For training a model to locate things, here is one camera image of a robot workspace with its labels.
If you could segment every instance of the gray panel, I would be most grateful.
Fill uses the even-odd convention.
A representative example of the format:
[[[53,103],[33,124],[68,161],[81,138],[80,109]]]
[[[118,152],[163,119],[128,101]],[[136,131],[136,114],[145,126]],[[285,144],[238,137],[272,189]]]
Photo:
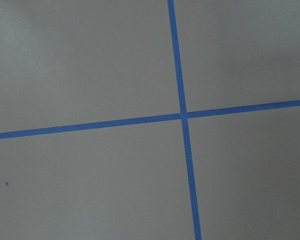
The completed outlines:
[[[300,99],[300,0],[176,0],[189,111]]]
[[[300,107],[189,126],[202,239],[300,240]]]
[[[194,239],[181,122],[0,140],[0,240],[28,239]]]
[[[0,132],[177,112],[166,1],[0,0]]]

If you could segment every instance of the horizontal blue line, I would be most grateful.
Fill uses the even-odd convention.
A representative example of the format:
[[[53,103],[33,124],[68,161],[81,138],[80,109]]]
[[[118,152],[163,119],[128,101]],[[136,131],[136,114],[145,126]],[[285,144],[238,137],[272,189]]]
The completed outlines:
[[[67,125],[67,126],[53,126],[53,127],[45,127],[45,128],[30,129],[30,130],[1,132],[0,139],[74,132],[74,131],[89,130],[89,129],[102,129],[102,128],[136,125],[136,124],[156,123],[156,122],[164,122],[164,121],[171,121],[171,120],[178,120],[178,119],[181,119],[180,113],[127,118],[127,119],[111,120],[111,121],[100,121],[100,122],[83,123],[83,124]]]
[[[191,111],[188,112],[187,117],[188,119],[193,119],[193,118],[201,118],[201,117],[209,117],[209,116],[217,116],[217,115],[238,114],[238,113],[246,113],[246,112],[271,110],[271,109],[291,108],[291,107],[298,107],[298,106],[300,106],[300,100],[281,101],[281,102],[264,103],[264,104],[257,104],[257,105],[235,106],[235,107],[227,107],[227,108],[211,109],[211,110],[203,110],[203,111]]]

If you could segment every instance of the blue tape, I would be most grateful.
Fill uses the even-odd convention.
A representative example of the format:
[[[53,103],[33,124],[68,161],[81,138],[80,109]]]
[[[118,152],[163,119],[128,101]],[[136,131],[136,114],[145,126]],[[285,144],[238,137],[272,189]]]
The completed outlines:
[[[189,119],[192,119],[192,118],[200,118],[200,117],[225,115],[225,114],[237,114],[237,113],[271,110],[271,109],[291,108],[291,107],[298,107],[298,106],[300,106],[300,100],[281,101],[281,102],[272,102],[272,103],[257,104],[257,105],[236,106],[236,107],[227,107],[227,108],[212,109],[212,110],[203,110],[203,111],[191,111],[188,112],[187,117]]]
[[[179,105],[180,105],[180,113],[181,113],[183,143],[184,143],[185,161],[186,161],[186,169],[187,169],[188,184],[189,184],[189,191],[190,191],[194,236],[195,236],[195,240],[201,240],[202,239],[201,227],[200,227],[200,218],[199,218],[199,210],[198,210],[194,165],[193,165],[192,151],[191,151],[190,133],[189,133],[189,126],[188,126],[188,116],[187,116],[188,113],[187,113],[187,106],[186,106],[184,80],[182,75],[181,58],[180,58],[180,50],[179,50],[175,6],[173,0],[167,0],[167,3],[168,3],[171,38],[172,38],[172,46],[173,46],[173,54],[174,54],[176,82],[178,88]]]
[[[83,123],[83,124],[67,125],[67,126],[45,127],[45,128],[21,130],[21,131],[9,131],[9,132],[1,132],[0,139],[11,139],[11,138],[26,137],[26,136],[34,136],[34,135],[56,134],[56,133],[74,132],[74,131],[82,131],[82,130],[89,130],[89,129],[102,129],[102,128],[110,128],[110,127],[118,127],[118,126],[156,123],[156,122],[164,122],[164,121],[171,121],[171,120],[178,120],[178,119],[181,119],[180,113],[128,118],[128,119],[112,120],[112,121],[100,121],[100,122]]]

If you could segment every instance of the floor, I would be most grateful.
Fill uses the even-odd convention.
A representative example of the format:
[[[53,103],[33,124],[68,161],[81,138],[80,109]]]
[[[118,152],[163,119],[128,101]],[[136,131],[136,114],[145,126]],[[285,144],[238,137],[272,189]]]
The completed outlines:
[[[300,240],[300,0],[0,0],[0,240]]]

